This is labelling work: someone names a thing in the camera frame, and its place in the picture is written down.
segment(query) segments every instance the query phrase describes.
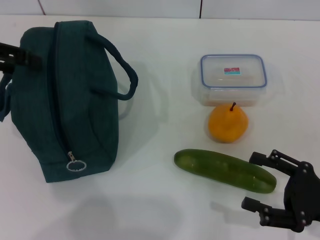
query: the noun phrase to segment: zipper ring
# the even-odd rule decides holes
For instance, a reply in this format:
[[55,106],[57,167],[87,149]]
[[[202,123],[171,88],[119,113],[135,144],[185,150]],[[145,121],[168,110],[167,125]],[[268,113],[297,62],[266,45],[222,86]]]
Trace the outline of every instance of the zipper ring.
[[[83,167],[80,169],[71,169],[70,165],[74,164],[74,163],[81,163],[81,164],[83,164]],[[66,165],[66,169],[68,169],[70,172],[81,172],[81,171],[85,170],[86,168],[87,168],[87,164],[81,160],[73,160],[73,161],[68,162],[68,164]]]

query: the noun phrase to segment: zipper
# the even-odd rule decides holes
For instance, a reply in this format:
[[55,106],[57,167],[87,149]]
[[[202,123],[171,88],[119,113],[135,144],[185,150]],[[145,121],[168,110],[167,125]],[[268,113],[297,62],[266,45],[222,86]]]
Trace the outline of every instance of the zipper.
[[[59,98],[57,89],[57,53],[58,53],[58,38],[59,38],[59,22],[54,25],[52,45],[49,49],[48,60],[47,60],[47,88],[49,97],[49,108],[51,113],[53,131],[56,139],[62,148],[68,164],[66,168],[71,172],[79,172],[87,167],[87,164],[81,160],[76,160],[74,157],[70,144],[68,142],[66,133],[62,127],[60,108],[59,108]],[[78,169],[73,169],[71,164],[80,163],[83,167]]]

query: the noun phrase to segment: label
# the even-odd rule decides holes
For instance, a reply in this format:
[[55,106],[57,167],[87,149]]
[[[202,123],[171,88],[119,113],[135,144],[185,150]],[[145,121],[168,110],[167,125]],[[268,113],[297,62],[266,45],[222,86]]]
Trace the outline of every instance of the label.
[[240,67],[224,68],[224,75],[241,75]]

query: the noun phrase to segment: blue lid rim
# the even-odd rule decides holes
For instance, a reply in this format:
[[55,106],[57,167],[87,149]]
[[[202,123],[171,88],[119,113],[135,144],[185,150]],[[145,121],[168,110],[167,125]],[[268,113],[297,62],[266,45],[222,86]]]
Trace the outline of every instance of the blue lid rim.
[[[232,56],[250,56],[250,57],[256,57],[258,59],[260,59],[261,61],[261,64],[262,64],[262,71],[263,71],[263,76],[264,76],[264,80],[265,80],[265,83],[261,86],[209,86],[205,83],[205,80],[204,80],[204,67],[203,67],[203,61],[205,58],[207,57],[224,57],[224,56],[227,56],[227,57],[232,57]],[[264,88],[265,86],[267,86],[267,74],[266,74],[266,69],[265,69],[265,63],[263,61],[263,59],[259,56],[259,55],[256,55],[256,54],[207,54],[207,55],[204,55],[201,60],[200,60],[200,67],[201,67],[201,82],[202,84],[208,88],[208,89],[262,89]]]

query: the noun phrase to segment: plastic food container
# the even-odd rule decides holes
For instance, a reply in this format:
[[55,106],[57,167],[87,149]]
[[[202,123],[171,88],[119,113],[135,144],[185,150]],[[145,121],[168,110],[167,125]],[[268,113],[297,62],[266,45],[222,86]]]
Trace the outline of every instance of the plastic food container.
[[258,55],[205,55],[200,66],[200,100],[206,106],[231,102],[251,106],[266,91],[265,65]]

